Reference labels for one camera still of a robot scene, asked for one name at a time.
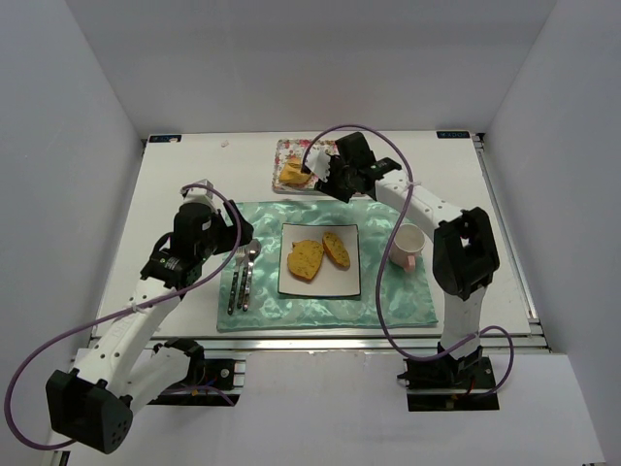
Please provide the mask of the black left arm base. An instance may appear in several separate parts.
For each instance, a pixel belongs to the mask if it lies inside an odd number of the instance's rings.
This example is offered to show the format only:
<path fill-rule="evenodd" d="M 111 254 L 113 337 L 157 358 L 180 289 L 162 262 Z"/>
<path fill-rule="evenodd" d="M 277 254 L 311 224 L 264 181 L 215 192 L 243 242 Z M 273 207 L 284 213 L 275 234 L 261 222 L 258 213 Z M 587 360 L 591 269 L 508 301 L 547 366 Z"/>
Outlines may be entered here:
<path fill-rule="evenodd" d="M 202 346 L 189 339 L 172 339 L 153 347 L 177 350 L 190 358 L 184 379 L 166 388 L 153 406 L 234 407 L 244 384 L 245 363 L 230 355 L 207 355 Z"/>

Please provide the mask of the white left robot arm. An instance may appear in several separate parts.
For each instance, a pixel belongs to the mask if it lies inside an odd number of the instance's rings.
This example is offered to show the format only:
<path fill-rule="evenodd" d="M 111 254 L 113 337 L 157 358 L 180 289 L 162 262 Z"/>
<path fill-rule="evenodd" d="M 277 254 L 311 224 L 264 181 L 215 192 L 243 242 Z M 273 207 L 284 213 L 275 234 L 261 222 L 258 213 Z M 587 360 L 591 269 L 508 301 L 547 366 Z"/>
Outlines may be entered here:
<path fill-rule="evenodd" d="M 104 336 L 68 372 L 56 370 L 46 384 L 54 432 L 104 454 L 125 440 L 136 414 L 175 384 L 196 384 L 204 349 L 173 338 L 151 360 L 137 360 L 164 319 L 202 276 L 213 255 L 247 244 L 253 227 L 234 201 L 215 208 L 210 201 L 186 201 L 171 232 L 153 247 L 129 305 L 131 314 L 114 319 Z"/>

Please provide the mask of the toasted bread slice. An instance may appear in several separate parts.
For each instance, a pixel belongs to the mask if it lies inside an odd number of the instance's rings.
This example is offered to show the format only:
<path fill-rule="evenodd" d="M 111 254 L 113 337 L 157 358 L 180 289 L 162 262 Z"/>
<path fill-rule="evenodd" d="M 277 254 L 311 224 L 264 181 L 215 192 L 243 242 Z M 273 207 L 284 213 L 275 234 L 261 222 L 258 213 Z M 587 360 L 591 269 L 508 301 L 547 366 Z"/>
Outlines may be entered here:
<path fill-rule="evenodd" d="M 316 241 L 294 242 L 287 255 L 287 269 L 295 278 L 311 282 L 321 267 L 323 253 L 323 247 Z"/>
<path fill-rule="evenodd" d="M 325 232 L 322 236 L 322 245 L 325 253 L 336 266 L 342 269 L 350 267 L 349 253 L 344 246 L 343 240 L 336 233 Z"/>

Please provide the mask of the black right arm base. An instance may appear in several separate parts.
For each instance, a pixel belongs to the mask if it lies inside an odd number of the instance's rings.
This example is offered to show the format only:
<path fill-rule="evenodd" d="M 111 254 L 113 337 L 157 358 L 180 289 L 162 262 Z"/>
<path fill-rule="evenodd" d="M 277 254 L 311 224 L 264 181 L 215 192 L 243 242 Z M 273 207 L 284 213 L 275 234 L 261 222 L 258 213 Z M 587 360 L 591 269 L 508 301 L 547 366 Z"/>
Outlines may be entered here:
<path fill-rule="evenodd" d="M 443 356 L 432 362 L 405 360 L 397 383 L 407 392 L 411 413 L 498 411 L 496 380 L 482 346 L 468 356 Z"/>

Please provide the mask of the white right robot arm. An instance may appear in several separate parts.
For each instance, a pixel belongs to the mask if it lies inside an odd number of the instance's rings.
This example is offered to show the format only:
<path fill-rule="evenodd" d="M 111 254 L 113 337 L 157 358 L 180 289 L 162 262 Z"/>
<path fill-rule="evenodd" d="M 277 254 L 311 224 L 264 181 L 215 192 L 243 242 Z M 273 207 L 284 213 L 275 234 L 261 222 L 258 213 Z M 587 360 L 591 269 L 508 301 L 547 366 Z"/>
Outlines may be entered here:
<path fill-rule="evenodd" d="M 355 125 L 328 154 L 308 146 L 302 169 L 316 176 L 315 190 L 342 202 L 356 194 L 396 210 L 397 223 L 412 221 L 433 246 L 432 272 L 444 293 L 444 322 L 437 360 L 464 369 L 481 357 L 480 314 L 500 258 L 489 215 L 480 208 L 456 207 L 416 183 L 402 153 L 376 158 Z"/>

